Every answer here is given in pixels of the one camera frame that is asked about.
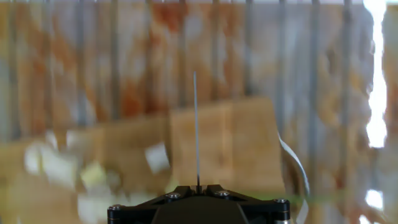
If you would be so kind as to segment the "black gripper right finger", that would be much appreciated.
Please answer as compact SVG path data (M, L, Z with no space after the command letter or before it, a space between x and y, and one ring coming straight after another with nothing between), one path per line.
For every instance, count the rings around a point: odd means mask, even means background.
M286 224L291 222L290 202L283 198L260 200L222 188L208 185L201 188L205 199L201 216L208 223L224 224Z

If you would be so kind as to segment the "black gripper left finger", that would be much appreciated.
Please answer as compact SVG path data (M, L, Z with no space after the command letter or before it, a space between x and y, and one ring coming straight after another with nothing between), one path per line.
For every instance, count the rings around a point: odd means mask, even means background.
M153 219L156 211L167 204L177 200L194 196L194 190L189 186L178 186L173 192L166 193L152 200L136 206L116 204L107 209L108 224L134 223L143 219Z

